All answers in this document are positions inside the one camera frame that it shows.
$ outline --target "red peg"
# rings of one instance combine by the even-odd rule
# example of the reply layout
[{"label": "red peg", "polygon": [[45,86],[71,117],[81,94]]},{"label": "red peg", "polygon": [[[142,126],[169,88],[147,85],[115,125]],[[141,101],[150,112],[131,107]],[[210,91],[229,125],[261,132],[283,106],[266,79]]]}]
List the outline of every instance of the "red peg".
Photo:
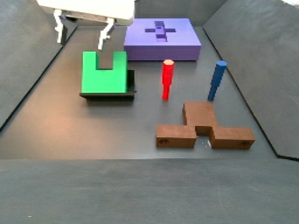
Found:
[{"label": "red peg", "polygon": [[170,89],[174,81],[174,61],[167,59],[163,62],[163,100],[169,100]]}]

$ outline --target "purple block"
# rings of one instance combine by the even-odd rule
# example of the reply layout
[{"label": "purple block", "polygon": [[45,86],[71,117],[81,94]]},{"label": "purple block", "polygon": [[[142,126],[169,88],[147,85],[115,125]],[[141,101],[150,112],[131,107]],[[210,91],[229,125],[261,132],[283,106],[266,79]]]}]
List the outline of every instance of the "purple block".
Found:
[{"label": "purple block", "polygon": [[137,18],[125,48],[129,60],[198,60],[202,42],[189,18]]}]

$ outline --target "brown block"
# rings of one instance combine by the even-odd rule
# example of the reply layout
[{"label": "brown block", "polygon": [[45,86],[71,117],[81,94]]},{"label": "brown block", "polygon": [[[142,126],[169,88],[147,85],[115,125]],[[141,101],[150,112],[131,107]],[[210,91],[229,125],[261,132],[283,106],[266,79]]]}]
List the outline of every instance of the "brown block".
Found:
[{"label": "brown block", "polygon": [[155,139],[157,147],[194,148],[195,128],[182,125],[158,125]]},{"label": "brown block", "polygon": [[255,136],[250,128],[213,127],[210,144],[213,149],[250,149]]},{"label": "brown block", "polygon": [[211,128],[219,126],[214,107],[209,101],[187,101],[182,113],[185,124],[195,126],[198,136],[207,136]]}]

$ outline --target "green cube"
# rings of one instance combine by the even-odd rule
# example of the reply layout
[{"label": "green cube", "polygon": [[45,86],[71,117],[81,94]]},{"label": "green cube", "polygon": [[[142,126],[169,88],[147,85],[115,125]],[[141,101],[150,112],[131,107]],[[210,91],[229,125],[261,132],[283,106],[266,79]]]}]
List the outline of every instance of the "green cube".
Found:
[{"label": "green cube", "polygon": [[113,69],[99,67],[99,54],[83,53],[82,93],[127,92],[127,52],[114,52]]}]

